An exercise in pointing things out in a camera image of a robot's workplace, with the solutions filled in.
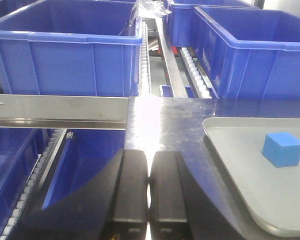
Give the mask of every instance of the blue storage crate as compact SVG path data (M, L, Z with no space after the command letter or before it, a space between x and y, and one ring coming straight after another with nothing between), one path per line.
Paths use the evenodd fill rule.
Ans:
M197 58L219 97L300 100L300 18L248 8L195 12Z
M0 128L0 235L38 159L36 129Z
M138 94L142 20L133 2L39 0L0 18L5 94Z
M66 140L43 208L78 190L124 147L124 130L73 130Z
M175 47L193 47L196 43L196 6L257 8L242 0L164 0L164 6L172 11L165 17L165 21L167 33Z

